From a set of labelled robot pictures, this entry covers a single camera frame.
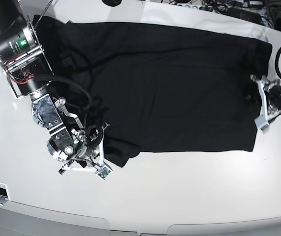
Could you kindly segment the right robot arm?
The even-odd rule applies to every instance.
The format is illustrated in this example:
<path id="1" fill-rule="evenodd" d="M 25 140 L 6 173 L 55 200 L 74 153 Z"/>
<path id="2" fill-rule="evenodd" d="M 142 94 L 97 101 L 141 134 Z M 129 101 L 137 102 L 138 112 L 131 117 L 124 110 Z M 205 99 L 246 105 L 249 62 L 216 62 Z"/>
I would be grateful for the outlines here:
<path id="1" fill-rule="evenodd" d="M 60 82 L 87 97 L 85 111 L 92 105 L 92 96 L 85 88 L 53 73 L 36 25 L 23 15 L 16 0 L 0 0 L 0 66 L 14 97 L 30 97 L 33 120 L 51 136 L 48 151 L 62 163 L 59 172 L 93 172 L 105 179 L 112 172 L 104 161 L 104 131 L 108 125 L 87 126 L 85 119 L 67 110 L 64 97 L 54 99 L 49 94 L 47 86 Z"/>

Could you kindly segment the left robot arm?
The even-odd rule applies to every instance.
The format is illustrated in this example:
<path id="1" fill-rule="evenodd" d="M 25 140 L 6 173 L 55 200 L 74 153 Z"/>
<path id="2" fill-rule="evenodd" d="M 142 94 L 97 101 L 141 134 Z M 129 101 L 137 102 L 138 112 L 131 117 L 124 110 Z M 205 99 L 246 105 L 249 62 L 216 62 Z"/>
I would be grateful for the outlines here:
<path id="1" fill-rule="evenodd" d="M 281 80 L 251 75 L 245 90 L 246 98 L 261 105 L 262 112 L 271 115 L 281 112 Z"/>

